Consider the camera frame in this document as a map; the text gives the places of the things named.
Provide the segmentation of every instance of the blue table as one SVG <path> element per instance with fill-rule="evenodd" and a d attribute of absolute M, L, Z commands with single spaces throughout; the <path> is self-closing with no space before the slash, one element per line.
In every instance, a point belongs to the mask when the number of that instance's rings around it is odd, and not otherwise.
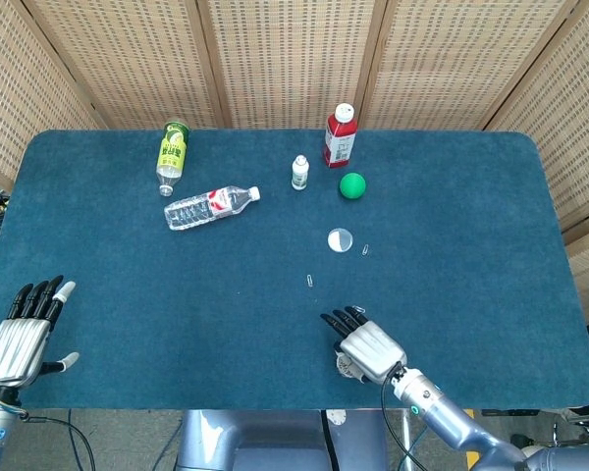
<path fill-rule="evenodd" d="M 46 357 L 81 354 L 23 392 L 27 407 L 378 407 L 377 388 L 338 375 L 319 319 L 353 303 L 461 406 L 589 403 L 589 340 L 526 136 L 361 131 L 330 170 L 322 131 L 195 131 L 172 199 L 160 138 L 48 131 L 27 149 L 0 236 L 0 320 L 20 286 L 62 273 L 78 287 Z M 290 184 L 298 153 L 305 191 Z M 357 201 L 338 193 L 349 171 L 368 182 Z M 167 203 L 227 184 L 261 200 L 168 230 Z M 327 246 L 336 227 L 353 233 L 347 253 Z"/>

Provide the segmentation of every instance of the gray floor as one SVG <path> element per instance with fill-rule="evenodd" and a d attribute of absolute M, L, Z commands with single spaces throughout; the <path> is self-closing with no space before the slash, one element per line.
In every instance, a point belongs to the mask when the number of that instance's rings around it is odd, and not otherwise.
<path fill-rule="evenodd" d="M 32 411 L 34 415 L 46 415 L 67 419 L 67 410 L 42 409 Z M 399 414 L 391 411 L 392 420 L 401 436 Z M 96 467 L 99 470 L 138 471 L 152 469 L 157 456 L 179 426 L 182 411 L 175 410 L 102 410 L 75 409 L 73 423 L 89 439 L 94 451 Z M 548 440 L 552 434 L 554 420 L 562 419 L 549 413 L 538 417 L 478 417 L 478 421 L 492 433 L 507 440 L 512 433 L 523 433 L 535 439 Z M 563 437 L 577 437 L 577 427 L 564 429 Z M 412 437 L 421 430 L 422 424 L 411 421 Z M 172 470 L 179 446 L 179 436 L 172 442 L 158 470 Z M 388 436 L 390 469 L 397 469 L 399 452 Z M 83 468 L 88 469 L 84 448 L 79 444 Z M 437 437 L 428 432 L 415 450 L 415 455 L 430 470 L 466 470 L 463 453 L 449 450 Z M 25 424 L 17 426 L 3 459 L 1 470 L 42 471 L 76 470 L 68 432 L 55 424 Z"/>

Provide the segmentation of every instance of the red juice bottle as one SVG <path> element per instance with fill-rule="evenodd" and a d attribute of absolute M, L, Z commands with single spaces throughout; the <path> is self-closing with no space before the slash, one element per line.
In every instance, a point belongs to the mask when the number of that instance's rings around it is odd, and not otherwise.
<path fill-rule="evenodd" d="M 341 103 L 336 112 L 327 119 L 323 158 L 330 169 L 344 167 L 349 163 L 349 155 L 355 140 L 357 121 L 353 118 L 353 107 Z"/>

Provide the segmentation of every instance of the bottle cap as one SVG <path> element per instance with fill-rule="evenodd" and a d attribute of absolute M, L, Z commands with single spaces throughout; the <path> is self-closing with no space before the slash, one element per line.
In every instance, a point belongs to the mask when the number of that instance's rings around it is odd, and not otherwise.
<path fill-rule="evenodd" d="M 257 186 L 249 188 L 248 193 L 250 194 L 252 201 L 257 201 L 259 199 L 259 188 Z"/>
<path fill-rule="evenodd" d="M 353 119 L 353 107 L 348 103 L 341 103 L 336 107 L 334 116 L 339 123 L 348 123 Z"/>
<path fill-rule="evenodd" d="M 169 184 L 160 184 L 159 194 L 161 194 L 162 196 L 170 196 L 171 194 L 173 194 L 173 188 Z"/>

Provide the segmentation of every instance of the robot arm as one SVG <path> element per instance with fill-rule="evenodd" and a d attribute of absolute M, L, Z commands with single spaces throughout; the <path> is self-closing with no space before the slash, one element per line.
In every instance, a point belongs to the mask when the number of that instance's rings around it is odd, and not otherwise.
<path fill-rule="evenodd" d="M 50 333 L 75 287 L 67 282 L 55 293 L 62 281 L 59 276 L 23 287 L 0 324 L 0 459 L 16 420 L 27 419 L 18 399 L 20 389 L 41 375 L 66 371 L 79 359 L 73 352 L 60 361 L 43 361 Z"/>
<path fill-rule="evenodd" d="M 589 448 L 546 448 L 530 458 L 515 446 L 493 437 L 449 400 L 417 369 L 407 368 L 403 348 L 355 306 L 321 317 L 343 340 L 340 349 L 371 382 L 390 382 L 395 396 L 419 416 L 447 445 L 477 451 L 473 471 L 589 470 Z"/>

